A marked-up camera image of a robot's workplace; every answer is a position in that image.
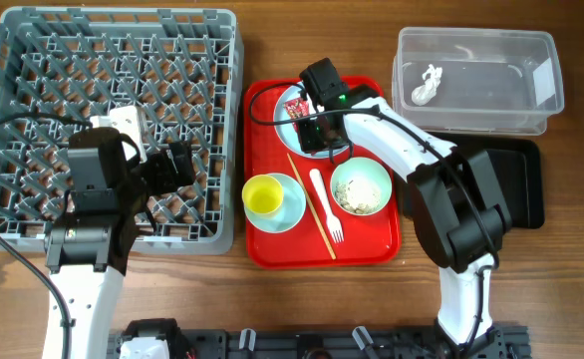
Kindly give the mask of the grey dishwasher rack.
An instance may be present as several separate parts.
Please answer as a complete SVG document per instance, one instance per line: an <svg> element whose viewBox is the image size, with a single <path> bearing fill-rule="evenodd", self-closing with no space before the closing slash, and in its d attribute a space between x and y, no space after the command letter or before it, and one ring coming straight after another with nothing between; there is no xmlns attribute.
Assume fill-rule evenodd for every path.
<svg viewBox="0 0 584 359"><path fill-rule="evenodd" d="M144 149L188 141L194 184L137 218L145 254L227 252L234 238L244 45L225 9L13 7L0 19L0 249L40 252L72 181L69 137L118 107Z"/></svg>

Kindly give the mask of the white plastic wrapper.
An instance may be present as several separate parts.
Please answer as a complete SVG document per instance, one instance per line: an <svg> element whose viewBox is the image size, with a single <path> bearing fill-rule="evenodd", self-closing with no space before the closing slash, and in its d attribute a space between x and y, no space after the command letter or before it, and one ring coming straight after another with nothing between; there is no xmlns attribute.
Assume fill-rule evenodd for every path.
<svg viewBox="0 0 584 359"><path fill-rule="evenodd" d="M422 74L424 83L412 91L411 98L413 103L417 106L426 105L437 94L441 77L442 67L435 67L433 64L429 64Z"/></svg>

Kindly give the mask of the clear plastic bin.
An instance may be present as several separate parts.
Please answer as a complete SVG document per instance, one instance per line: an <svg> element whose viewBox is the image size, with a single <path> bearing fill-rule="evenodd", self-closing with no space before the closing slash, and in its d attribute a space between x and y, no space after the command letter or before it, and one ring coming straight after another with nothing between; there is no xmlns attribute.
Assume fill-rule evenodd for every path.
<svg viewBox="0 0 584 359"><path fill-rule="evenodd" d="M412 91L429 64L442 67L424 106ZM406 27L393 64L394 110L433 132L538 136L564 110L553 37L543 31Z"/></svg>

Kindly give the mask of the red snack wrapper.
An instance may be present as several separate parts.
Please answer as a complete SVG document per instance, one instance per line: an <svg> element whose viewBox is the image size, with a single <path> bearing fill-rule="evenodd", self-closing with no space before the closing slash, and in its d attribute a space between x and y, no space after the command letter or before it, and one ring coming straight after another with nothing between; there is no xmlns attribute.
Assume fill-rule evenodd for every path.
<svg viewBox="0 0 584 359"><path fill-rule="evenodd" d="M290 119L298 119L309 115L309 104L302 98L286 101L283 108Z"/></svg>

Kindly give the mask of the small light blue bowl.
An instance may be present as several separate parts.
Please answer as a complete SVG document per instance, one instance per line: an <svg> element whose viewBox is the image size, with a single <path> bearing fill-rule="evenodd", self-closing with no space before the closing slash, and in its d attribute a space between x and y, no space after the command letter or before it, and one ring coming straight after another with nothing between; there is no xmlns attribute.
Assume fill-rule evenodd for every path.
<svg viewBox="0 0 584 359"><path fill-rule="evenodd" d="M285 174L272 173L283 185L284 200L280 210L271 217L258 216L244 207L248 220L258 229L268 233L281 233L294 227L303 217L306 198L294 179Z"/></svg>

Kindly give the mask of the yellow plastic cup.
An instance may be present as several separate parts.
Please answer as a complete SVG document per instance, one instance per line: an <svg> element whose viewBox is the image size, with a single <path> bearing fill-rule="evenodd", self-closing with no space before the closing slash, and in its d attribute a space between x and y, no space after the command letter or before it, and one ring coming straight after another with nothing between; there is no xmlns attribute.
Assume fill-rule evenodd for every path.
<svg viewBox="0 0 584 359"><path fill-rule="evenodd" d="M257 175L243 186L241 197L244 206L258 216L274 216L284 200L281 182L271 175Z"/></svg>

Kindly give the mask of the black tray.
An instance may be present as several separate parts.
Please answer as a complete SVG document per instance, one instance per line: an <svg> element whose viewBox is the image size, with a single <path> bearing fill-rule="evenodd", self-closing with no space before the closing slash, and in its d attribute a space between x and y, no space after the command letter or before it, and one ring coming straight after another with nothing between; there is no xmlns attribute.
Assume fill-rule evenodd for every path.
<svg viewBox="0 0 584 359"><path fill-rule="evenodd" d="M492 162L503 197L517 228L540 228L545 222L541 156L531 140L434 133L460 147L484 149Z"/></svg>

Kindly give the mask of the white plastic fork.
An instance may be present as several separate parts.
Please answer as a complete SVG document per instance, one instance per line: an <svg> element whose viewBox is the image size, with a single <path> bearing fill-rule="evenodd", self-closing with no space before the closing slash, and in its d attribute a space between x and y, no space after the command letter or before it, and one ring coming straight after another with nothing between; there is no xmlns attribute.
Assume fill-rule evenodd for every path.
<svg viewBox="0 0 584 359"><path fill-rule="evenodd" d="M335 243L342 243L344 241L342 224L340 219L332 211L321 173L318 169L311 169L309 171L309 176L325 212L326 224L332 239Z"/></svg>

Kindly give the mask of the large light blue plate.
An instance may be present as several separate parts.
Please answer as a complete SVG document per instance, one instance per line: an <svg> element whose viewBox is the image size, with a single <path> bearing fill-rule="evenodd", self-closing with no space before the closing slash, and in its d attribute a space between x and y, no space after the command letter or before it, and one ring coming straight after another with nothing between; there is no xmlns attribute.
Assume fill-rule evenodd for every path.
<svg viewBox="0 0 584 359"><path fill-rule="evenodd" d="M295 86L288 86L283 94L279 97L275 108L273 110L273 121L281 122L285 120L290 120L290 116L284 109L284 103L290 100L295 100L300 97L300 89ZM304 158L320 160L327 159L329 157L328 151L319 151L316 153L304 153L301 149L301 145L298 139L298 134L292 124L286 124L275 127L275 132L279 137L282 144L290 150L292 153L299 155Z"/></svg>

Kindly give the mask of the red plastic tray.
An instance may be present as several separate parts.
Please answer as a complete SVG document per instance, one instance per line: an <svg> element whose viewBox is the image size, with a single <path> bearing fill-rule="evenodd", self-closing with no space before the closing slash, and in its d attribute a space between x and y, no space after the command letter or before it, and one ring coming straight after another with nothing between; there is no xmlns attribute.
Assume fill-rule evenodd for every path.
<svg viewBox="0 0 584 359"><path fill-rule="evenodd" d="M246 247L250 258L266 269L365 265L392 259L401 244L400 213L394 198L380 212L366 216L350 214L331 200L331 208L343 226L344 241L333 243L328 248L320 234L316 220L323 220L325 214L309 171L318 169L324 183L329 184L336 165L348 158L348 151L335 153L332 160L305 158L283 144L275 127L260 126L251 121L252 117L271 122L288 116L280 106L281 96L288 93L296 98L296 89L278 87L253 98L266 87L286 82L285 79L256 82L243 97L244 176L249 179L254 175L282 173L295 180L301 179L317 213L306 209L299 223L282 233L267 233L247 223Z"/></svg>

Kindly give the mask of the wooden chopstick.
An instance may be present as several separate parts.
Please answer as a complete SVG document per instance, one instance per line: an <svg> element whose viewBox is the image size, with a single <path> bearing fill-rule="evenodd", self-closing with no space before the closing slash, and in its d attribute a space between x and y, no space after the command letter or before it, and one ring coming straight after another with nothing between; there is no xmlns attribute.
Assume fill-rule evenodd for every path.
<svg viewBox="0 0 584 359"><path fill-rule="evenodd" d="M318 216L318 214L316 212L316 209L314 207L314 204L312 202L312 199L311 199L311 197L310 197L307 189L305 188L305 185L304 185L303 180L302 180L302 178L301 178L301 176L300 176L300 174L299 174L299 172L297 170L297 167L296 167L296 165L295 165L295 163L294 163L294 161L293 161L293 159L292 159L292 157L291 157L291 155L289 153L286 154L286 157L288 159L288 162L289 162L289 164L291 166L291 169L292 169L292 171L293 171L293 173L295 175L295 178L296 178L297 182L299 183L299 185L301 185L301 188L302 188L303 193L304 193L305 198L306 198L307 205L309 206L310 212L312 214L312 217L314 218L314 221L315 221L316 226L317 226L317 228L319 230L319 233L320 233L320 235L321 235L321 237L323 239L323 242L324 242L324 244L326 246L326 249L328 250L328 253L329 253L331 259L332 260L336 260L336 258L337 258L336 253L335 253L335 251L334 251L334 249L332 247L332 244L331 244L330 240L327 237L326 231L325 231L325 229L323 227L323 224L322 224L322 222L321 222L321 220L320 220L320 218L319 218L319 216Z"/></svg>

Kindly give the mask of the mint green bowl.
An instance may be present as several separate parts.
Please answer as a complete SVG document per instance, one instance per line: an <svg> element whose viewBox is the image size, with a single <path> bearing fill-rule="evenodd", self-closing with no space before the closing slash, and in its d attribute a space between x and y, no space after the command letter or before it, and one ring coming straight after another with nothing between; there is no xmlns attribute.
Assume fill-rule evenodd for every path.
<svg viewBox="0 0 584 359"><path fill-rule="evenodd" d="M373 215L381 211L388 203L393 192L393 183L388 171L378 162L363 157L350 158L338 165L330 179L330 191L334 197L334 190L339 181L361 176L369 179L379 186L382 192L381 208L372 214L354 214L358 216Z"/></svg>

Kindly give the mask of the rice and food scraps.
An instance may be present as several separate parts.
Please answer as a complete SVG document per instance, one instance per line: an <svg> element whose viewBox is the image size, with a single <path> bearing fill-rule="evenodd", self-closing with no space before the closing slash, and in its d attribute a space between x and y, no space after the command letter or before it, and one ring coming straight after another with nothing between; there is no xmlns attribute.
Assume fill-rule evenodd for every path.
<svg viewBox="0 0 584 359"><path fill-rule="evenodd" d="M345 211L353 214L372 214L381 208L381 189L361 176L339 181L334 197Z"/></svg>

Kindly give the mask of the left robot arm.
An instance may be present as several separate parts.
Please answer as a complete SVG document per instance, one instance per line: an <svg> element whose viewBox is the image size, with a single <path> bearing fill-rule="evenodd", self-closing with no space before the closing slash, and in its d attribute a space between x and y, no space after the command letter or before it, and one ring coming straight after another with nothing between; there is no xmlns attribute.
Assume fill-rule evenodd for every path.
<svg viewBox="0 0 584 359"><path fill-rule="evenodd" d="M113 128L88 129L69 139L73 188L46 241L50 297L43 355L103 358L109 331L148 200L196 181L188 141L173 142L146 161L128 158L133 140Z"/></svg>

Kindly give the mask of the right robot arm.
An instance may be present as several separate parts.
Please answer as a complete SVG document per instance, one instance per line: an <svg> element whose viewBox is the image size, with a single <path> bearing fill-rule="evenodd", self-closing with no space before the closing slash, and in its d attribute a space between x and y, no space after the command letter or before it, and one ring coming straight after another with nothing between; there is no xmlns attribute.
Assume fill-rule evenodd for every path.
<svg viewBox="0 0 584 359"><path fill-rule="evenodd" d="M437 138L397 114L368 85L349 87L330 59L303 70L305 153L358 146L408 185L417 238L439 269L436 327L452 356L468 358L490 343L489 281L512 227L488 153Z"/></svg>

